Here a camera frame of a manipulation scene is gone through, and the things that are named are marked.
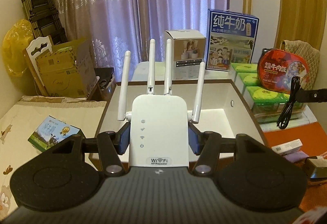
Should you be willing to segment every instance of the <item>beige bedsheet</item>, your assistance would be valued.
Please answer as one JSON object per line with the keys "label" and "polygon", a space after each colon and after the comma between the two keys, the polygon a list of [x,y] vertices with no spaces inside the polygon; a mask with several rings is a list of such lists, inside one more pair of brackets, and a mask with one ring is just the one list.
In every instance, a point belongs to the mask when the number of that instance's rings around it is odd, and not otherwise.
{"label": "beige bedsheet", "polygon": [[[81,128],[90,138],[95,136],[105,106],[105,101],[24,96],[0,119],[0,220],[17,207],[9,186],[11,175],[40,153],[27,139],[42,121],[51,115]],[[93,166],[88,155],[85,161]]]}

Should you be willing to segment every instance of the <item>open white box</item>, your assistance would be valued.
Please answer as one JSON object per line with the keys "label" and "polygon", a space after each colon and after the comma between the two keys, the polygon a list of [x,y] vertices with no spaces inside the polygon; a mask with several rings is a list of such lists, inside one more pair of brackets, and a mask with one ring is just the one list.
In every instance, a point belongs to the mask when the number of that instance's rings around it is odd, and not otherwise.
{"label": "open white box", "polygon": [[[163,94],[164,82],[156,81],[155,85],[155,94]],[[196,90],[196,80],[173,81],[172,94],[185,100],[189,112],[192,112]],[[127,111],[132,110],[133,100],[141,94],[146,94],[146,91],[146,82],[129,82]],[[120,83],[117,84],[113,92],[100,132],[118,131],[126,122],[117,121],[119,93]],[[259,124],[231,79],[207,79],[204,81],[200,121],[195,126],[201,132],[214,131],[227,138],[235,138],[237,134],[247,134],[258,142],[267,145]],[[220,158],[231,157],[232,155],[222,153]],[[129,149],[120,156],[123,163],[128,163],[128,158]],[[94,160],[94,164],[99,163],[99,155],[91,154],[90,160]],[[189,148],[189,161],[194,162],[196,160],[197,156]]]}

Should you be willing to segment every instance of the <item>gray ribbed surface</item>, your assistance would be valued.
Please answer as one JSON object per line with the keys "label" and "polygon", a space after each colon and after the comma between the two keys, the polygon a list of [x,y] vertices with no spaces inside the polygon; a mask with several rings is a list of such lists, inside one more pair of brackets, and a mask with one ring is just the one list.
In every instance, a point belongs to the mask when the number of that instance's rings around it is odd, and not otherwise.
{"label": "gray ribbed surface", "polygon": [[68,223],[222,223],[287,224],[301,215],[292,209],[281,213],[255,213],[223,197],[207,178],[187,168],[131,168],[120,178],[107,179],[98,193],[82,205],[54,213],[20,207],[4,224]]}

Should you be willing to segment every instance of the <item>antenna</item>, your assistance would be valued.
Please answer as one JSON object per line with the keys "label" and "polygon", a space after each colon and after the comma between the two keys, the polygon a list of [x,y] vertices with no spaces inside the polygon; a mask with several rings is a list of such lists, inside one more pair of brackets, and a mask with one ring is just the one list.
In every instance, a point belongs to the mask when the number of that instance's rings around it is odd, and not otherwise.
{"label": "antenna", "polygon": [[166,71],[164,95],[171,95],[171,39],[166,42]]}
{"label": "antenna", "polygon": [[129,73],[130,73],[130,51],[126,51],[124,65],[123,65],[122,82],[120,86],[119,102],[118,102],[118,117],[117,117],[118,121],[125,120]]}
{"label": "antenna", "polygon": [[194,124],[198,124],[200,119],[204,73],[205,73],[205,62],[201,62],[199,77],[197,79],[197,93],[195,94],[195,101],[194,101],[194,107],[193,107],[192,119],[191,119],[191,122]]}
{"label": "antenna", "polygon": [[156,54],[156,41],[154,39],[150,40],[150,51],[149,51],[149,71],[148,71],[148,91],[147,94],[154,94],[155,85],[155,70],[154,61]]}

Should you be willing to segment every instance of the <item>blue milk carton box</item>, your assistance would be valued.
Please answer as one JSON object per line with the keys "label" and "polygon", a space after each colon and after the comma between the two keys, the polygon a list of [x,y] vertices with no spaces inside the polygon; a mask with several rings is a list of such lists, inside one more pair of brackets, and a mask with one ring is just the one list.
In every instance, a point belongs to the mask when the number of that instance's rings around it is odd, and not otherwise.
{"label": "blue milk carton box", "polygon": [[81,129],[48,116],[33,132],[28,141],[35,148],[44,152],[74,134],[85,137]]}
{"label": "blue milk carton box", "polygon": [[228,71],[231,63],[250,63],[258,24],[253,15],[208,9],[206,69]]}

